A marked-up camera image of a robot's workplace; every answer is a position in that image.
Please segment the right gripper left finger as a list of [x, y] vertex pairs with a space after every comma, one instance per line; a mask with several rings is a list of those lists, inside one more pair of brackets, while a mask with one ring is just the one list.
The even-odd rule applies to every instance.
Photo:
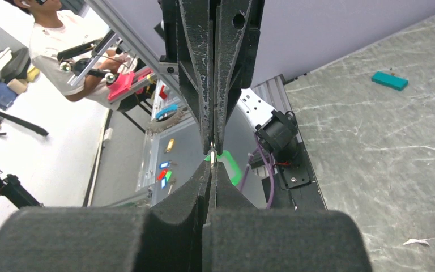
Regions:
[[212, 164], [150, 208], [27, 207], [0, 229], [0, 271], [201, 271]]

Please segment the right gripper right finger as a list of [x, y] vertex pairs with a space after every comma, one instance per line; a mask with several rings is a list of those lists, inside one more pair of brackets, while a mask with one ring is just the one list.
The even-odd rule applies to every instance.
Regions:
[[334, 210], [258, 209], [221, 163], [202, 163], [203, 271], [371, 271], [361, 233]]

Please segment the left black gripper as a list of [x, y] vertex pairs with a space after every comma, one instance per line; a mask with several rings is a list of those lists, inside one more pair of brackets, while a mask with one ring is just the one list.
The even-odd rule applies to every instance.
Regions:
[[264, 1], [159, 1], [165, 53], [177, 92], [199, 120], [203, 153], [223, 152], [225, 126], [241, 89], [251, 85]]

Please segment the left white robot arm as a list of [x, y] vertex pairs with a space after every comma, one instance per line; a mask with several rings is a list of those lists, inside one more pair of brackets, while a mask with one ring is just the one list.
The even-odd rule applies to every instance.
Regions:
[[223, 152], [235, 109], [261, 143], [281, 151], [298, 132], [291, 114], [277, 111], [250, 89], [258, 53], [263, 1], [160, 1], [165, 54], [177, 93], [195, 118], [203, 152]]

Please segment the key tags on floor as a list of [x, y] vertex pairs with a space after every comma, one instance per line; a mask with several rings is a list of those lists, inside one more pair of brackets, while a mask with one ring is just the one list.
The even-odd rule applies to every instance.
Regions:
[[[164, 153], [167, 154], [170, 151], [172, 151], [174, 144], [175, 144], [175, 140], [170, 139], [168, 141], [168, 144], [167, 144], [165, 150], [164, 150]], [[168, 168], [171, 166], [171, 164], [172, 163], [170, 160], [164, 161], [164, 162], [159, 164], [160, 173], [158, 174], [157, 181], [160, 183], [160, 186], [162, 189], [164, 189], [166, 184], [167, 184], [168, 177], [169, 177]]]

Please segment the person in white shirt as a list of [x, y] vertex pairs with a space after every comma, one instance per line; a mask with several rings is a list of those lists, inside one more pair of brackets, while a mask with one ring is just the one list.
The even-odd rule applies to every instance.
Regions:
[[70, 10], [63, 10], [61, 1], [9, 1], [9, 4], [34, 18], [29, 42], [31, 62], [68, 101], [92, 100], [119, 112], [138, 105], [136, 94], [111, 104], [103, 78], [87, 75], [76, 86], [69, 85], [71, 73], [60, 68], [58, 53], [97, 40], [99, 36], [93, 24]]

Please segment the teal rectangular block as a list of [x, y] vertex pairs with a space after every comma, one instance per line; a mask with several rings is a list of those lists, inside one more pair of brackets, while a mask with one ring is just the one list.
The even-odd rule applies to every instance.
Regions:
[[374, 83], [380, 84], [388, 88], [392, 88], [397, 91], [402, 91], [405, 87], [408, 86], [408, 80], [380, 71], [376, 72], [371, 77], [371, 80]]

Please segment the aluminium frame bar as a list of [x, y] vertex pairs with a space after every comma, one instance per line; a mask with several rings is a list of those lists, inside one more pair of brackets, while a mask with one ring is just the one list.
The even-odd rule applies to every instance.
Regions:
[[154, 28], [162, 20], [158, 1], [89, 0], [86, 2], [124, 42], [143, 59], [172, 90], [178, 91], [178, 80], [164, 74], [159, 58], [165, 54], [164, 41]]

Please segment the pink fixture on frame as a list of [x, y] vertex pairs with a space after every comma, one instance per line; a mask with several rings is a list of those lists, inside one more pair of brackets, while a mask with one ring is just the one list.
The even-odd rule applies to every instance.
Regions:
[[108, 101], [113, 103], [119, 97], [124, 95], [131, 89], [135, 72], [112, 74], [107, 73], [105, 75], [106, 85], [109, 89]]

